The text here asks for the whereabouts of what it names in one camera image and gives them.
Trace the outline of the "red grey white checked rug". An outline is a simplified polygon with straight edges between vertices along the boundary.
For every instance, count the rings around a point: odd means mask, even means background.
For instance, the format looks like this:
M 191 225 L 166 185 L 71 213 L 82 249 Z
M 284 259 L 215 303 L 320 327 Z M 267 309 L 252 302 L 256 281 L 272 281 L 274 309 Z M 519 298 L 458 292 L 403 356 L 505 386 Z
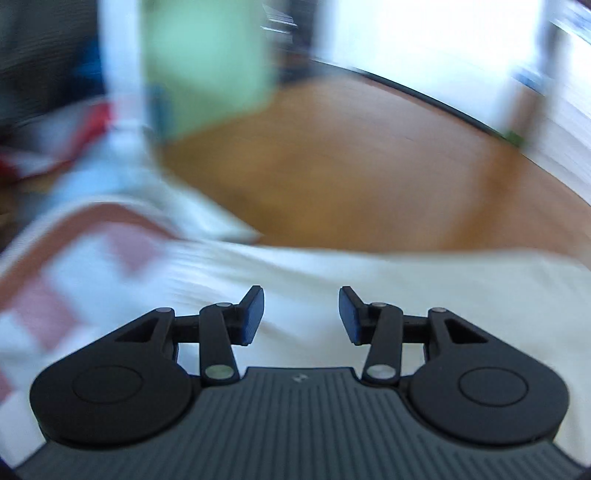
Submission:
M 1 457 L 12 467 L 44 442 L 29 404 L 48 365 L 143 313 L 170 306 L 172 260 L 204 240 L 250 243 L 256 230 L 164 182 L 96 98 L 26 124 L 1 151 L 29 180 L 29 224 L 1 255 Z

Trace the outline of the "white fleece garment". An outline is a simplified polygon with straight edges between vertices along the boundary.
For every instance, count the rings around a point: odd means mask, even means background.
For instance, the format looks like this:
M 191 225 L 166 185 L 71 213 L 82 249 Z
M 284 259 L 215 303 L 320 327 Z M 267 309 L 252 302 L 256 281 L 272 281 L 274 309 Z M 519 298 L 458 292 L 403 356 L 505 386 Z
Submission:
M 90 317 L 103 332 L 156 307 L 186 315 L 235 302 L 252 285 L 263 287 L 266 306 L 240 365 L 360 367 L 362 352 L 339 320 L 342 286 L 411 315 L 443 307 L 559 373 L 571 396 L 559 445 L 589 461 L 590 272 L 581 262 L 538 250 L 370 255 L 170 242 L 137 277 L 103 259 Z

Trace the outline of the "light green box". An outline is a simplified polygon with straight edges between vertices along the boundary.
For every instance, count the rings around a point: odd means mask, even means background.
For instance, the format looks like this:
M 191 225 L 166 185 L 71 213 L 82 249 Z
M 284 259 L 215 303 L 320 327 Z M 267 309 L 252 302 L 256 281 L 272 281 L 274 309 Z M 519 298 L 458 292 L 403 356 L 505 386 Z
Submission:
M 246 114 L 273 97 L 260 1 L 144 1 L 143 68 L 171 141 Z

